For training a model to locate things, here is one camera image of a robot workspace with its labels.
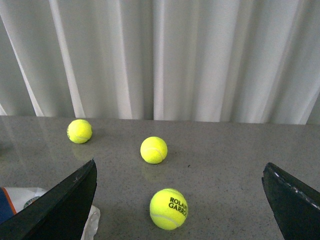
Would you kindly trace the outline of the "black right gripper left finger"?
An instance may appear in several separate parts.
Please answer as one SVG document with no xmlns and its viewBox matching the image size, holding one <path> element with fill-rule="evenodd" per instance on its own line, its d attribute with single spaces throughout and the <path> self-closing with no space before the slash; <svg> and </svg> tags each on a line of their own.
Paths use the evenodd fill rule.
<svg viewBox="0 0 320 240">
<path fill-rule="evenodd" d="M 79 240 L 97 188 L 88 161 L 34 203 L 0 225 L 2 240 Z"/>
</svg>

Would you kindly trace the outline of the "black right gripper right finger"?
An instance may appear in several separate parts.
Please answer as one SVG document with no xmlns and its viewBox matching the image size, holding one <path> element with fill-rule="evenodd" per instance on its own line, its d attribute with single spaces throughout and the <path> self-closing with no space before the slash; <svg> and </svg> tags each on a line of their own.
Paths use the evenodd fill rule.
<svg viewBox="0 0 320 240">
<path fill-rule="evenodd" d="M 320 193 L 271 162 L 261 181 L 283 238 L 318 240 Z"/>
</svg>

